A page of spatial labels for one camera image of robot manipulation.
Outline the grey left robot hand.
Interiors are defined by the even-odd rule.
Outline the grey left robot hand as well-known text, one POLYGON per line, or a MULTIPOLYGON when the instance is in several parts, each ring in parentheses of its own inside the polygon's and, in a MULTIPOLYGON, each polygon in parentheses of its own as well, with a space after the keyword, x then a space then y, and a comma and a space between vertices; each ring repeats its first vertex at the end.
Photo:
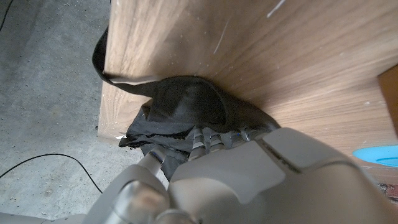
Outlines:
POLYGON ((85 223, 396 223, 397 209, 344 154, 294 129, 252 133, 225 149, 195 131, 164 186, 155 146, 119 174, 85 223))

